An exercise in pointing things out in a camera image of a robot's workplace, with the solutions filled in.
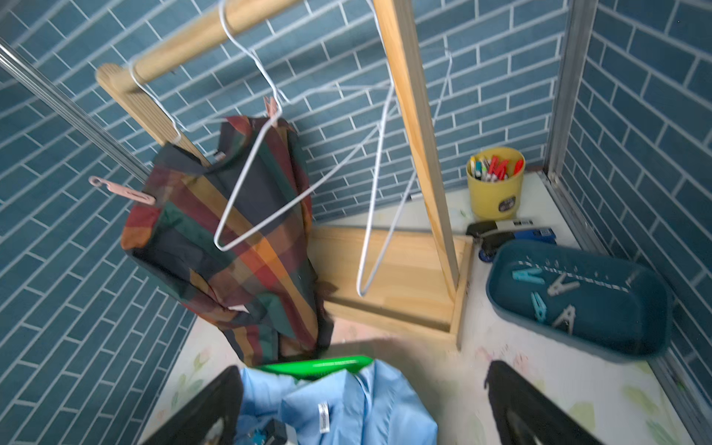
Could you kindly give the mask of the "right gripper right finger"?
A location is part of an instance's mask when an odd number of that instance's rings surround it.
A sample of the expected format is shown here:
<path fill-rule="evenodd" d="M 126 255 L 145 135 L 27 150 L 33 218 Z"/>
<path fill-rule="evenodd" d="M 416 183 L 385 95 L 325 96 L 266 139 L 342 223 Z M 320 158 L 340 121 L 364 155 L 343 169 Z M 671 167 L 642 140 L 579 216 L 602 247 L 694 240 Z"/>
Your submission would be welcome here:
<path fill-rule="evenodd" d="M 502 444 L 599 442 L 504 361 L 489 364 L 484 387 Z"/>

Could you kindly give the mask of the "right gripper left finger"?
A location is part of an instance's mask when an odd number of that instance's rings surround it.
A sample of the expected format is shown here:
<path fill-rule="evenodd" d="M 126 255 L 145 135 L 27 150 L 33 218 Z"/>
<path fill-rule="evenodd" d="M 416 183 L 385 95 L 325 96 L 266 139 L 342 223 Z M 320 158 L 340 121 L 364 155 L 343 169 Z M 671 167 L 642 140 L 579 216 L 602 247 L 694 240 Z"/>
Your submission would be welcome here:
<path fill-rule="evenodd" d="M 233 444 L 243 395 L 240 370 L 227 367 L 144 444 Z"/>

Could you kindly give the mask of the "light blue shirt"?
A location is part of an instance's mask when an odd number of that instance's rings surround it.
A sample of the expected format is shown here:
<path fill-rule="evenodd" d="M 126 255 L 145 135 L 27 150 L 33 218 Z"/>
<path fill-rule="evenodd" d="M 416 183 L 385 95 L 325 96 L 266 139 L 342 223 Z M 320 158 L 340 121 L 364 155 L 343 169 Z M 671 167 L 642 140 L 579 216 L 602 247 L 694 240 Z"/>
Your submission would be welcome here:
<path fill-rule="evenodd" d="M 374 361 L 359 373 L 300 380 L 257 369 L 241 371 L 244 395 L 235 444 L 267 440 L 275 420 L 300 444 L 435 444 L 438 425 L 398 369 Z M 330 432 L 319 432 L 318 404 L 327 402 Z"/>

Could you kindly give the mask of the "pink clothespin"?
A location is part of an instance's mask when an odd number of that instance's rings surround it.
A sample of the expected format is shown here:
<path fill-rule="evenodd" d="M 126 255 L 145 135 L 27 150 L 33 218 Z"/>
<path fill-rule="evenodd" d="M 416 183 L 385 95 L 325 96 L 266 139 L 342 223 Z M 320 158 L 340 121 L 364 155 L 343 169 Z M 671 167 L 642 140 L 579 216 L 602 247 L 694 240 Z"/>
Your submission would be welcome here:
<path fill-rule="evenodd" d="M 123 198 L 127 198 L 128 200 L 133 200 L 135 202 L 148 206 L 153 206 L 156 204 L 156 199 L 146 193 L 137 191 L 130 187 L 125 187 L 124 185 L 119 185 L 117 183 L 108 181 L 97 176 L 91 176 L 88 179 L 88 182 L 93 187 L 105 187 L 105 189 L 107 189 L 109 193 Z"/>
<path fill-rule="evenodd" d="M 270 119 L 276 117 L 279 111 L 279 103 L 274 96 L 266 96 L 263 98 L 267 115 Z"/>

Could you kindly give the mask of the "dark multicolour plaid shirt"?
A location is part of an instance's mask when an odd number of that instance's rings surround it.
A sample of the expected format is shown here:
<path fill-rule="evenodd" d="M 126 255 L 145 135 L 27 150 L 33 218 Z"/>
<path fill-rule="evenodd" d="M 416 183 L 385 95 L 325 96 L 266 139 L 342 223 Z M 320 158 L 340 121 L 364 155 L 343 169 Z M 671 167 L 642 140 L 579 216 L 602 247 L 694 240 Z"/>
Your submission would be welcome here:
<path fill-rule="evenodd" d="M 168 145 L 122 231 L 126 255 L 189 311 L 219 329 L 241 362 L 314 358 L 333 324 L 308 257 L 313 222 L 305 159 L 286 122 L 233 116 L 219 159 Z"/>

